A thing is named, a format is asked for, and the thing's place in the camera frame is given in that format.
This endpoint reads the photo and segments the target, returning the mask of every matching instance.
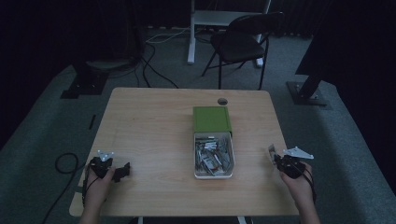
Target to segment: green box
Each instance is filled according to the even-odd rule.
[[[193,116],[195,133],[233,134],[226,106],[195,106]]]

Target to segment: metal container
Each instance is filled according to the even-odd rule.
[[[227,179],[235,160],[231,133],[194,134],[194,175],[198,179]]]

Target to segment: small parts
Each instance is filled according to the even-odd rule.
[[[226,139],[212,136],[195,139],[195,169],[211,175],[223,175],[230,168]]]

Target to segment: chair leg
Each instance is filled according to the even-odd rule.
[[[262,76],[260,77],[259,91],[262,89],[262,80],[264,79],[264,71],[266,64],[267,64],[267,58],[265,57],[265,60],[262,61]]]
[[[222,61],[221,61],[221,57],[219,56],[219,90],[221,90],[221,66],[222,66]]]
[[[246,62],[242,62],[237,68],[241,68]]]
[[[202,73],[202,77],[205,75],[207,69],[209,68],[209,66],[210,66],[210,64],[212,63],[212,61],[213,61],[213,59],[215,58],[215,56],[216,56],[216,52],[213,52],[212,57],[211,57],[210,60],[209,60],[209,63],[207,63],[206,68],[205,68],[204,72]]]
[[[260,77],[259,91],[262,89],[262,80],[264,79],[265,65],[267,64],[268,48],[269,48],[269,40],[267,39],[265,41],[264,56],[262,57],[262,76]]]

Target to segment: black chair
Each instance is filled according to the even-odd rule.
[[[269,46],[268,36],[279,29],[283,18],[282,12],[243,16],[233,20],[225,32],[212,35],[210,43],[215,52],[202,76],[205,75],[207,69],[218,67],[220,90],[221,67],[223,65],[241,63],[238,67],[241,68],[247,61],[262,58],[262,76],[259,86],[259,90],[261,90]],[[258,42],[255,35],[262,35],[262,40]],[[210,66],[216,54],[219,55],[219,65]]]

